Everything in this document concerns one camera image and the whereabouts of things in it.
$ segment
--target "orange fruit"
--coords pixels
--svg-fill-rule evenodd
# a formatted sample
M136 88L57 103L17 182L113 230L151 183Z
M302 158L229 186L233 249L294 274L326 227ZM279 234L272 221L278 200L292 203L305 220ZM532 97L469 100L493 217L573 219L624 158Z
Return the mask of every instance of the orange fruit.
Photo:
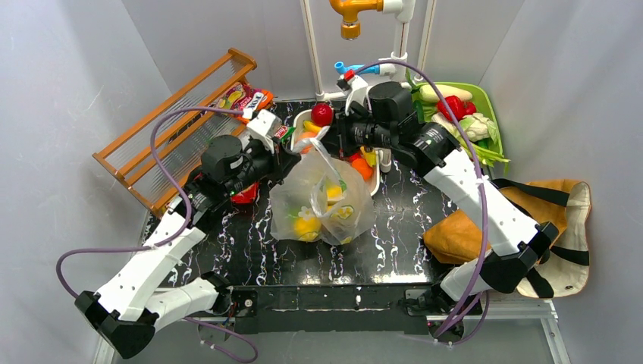
M313 133L312 131L304 131L299 135L299 137L297 138L297 141L299 142L301 139L314 138L316 136L317 136L317 133ZM307 146L302 150L302 154L306 154L311 148L312 146Z
M352 161L350 165L362 175L364 180L368 180L373 175L373 168L364 158L358 158Z

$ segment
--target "black marble countertop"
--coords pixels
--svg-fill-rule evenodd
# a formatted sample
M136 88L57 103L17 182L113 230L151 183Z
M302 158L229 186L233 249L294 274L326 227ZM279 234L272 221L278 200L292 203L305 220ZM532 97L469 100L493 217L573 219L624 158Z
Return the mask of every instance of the black marble countertop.
M292 125L314 102L277 103L272 111ZM449 265L437 262L422 243L422 233L456 206L438 189L394 162L382 174L373 197L376 221L370 231L343 246L321 241L275 240L270 235L268 185L253 206L231 207L205 231L164 280L182 286L214 270L234 285L415 284L432 282Z

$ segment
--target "blue faucet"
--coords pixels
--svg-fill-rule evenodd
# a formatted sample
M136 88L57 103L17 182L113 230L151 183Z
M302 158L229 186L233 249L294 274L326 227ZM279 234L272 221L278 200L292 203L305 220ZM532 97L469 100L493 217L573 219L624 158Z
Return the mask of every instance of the blue faucet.
M357 68L362 67L364 64L356 64L354 66L344 66L343 62L338 62L335 64L335 70L339 74L345 74L348 72L348 70L353 70L357 71ZM362 71L362 74L379 74L380 73L380 66L379 64L373 67L366 68L364 71Z

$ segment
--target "handbag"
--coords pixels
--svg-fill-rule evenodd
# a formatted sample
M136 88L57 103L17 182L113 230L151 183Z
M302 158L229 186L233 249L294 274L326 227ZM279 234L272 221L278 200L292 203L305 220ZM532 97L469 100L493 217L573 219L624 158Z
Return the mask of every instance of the handbag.
M523 278L525 297L576 294L587 284L589 249L585 222L591 210L589 185L579 180L542 180L521 184L499 178L496 188L522 213L559 231L550 249ZM441 263L463 264L478 257L482 232L458 210L424 233L424 244Z

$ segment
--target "red apple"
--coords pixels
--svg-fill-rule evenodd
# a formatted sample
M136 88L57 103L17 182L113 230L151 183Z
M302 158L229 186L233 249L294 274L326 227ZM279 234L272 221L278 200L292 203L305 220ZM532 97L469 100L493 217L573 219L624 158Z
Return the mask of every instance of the red apple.
M312 122L318 127L325 127L333 122L333 108L329 104L317 104L312 108Z

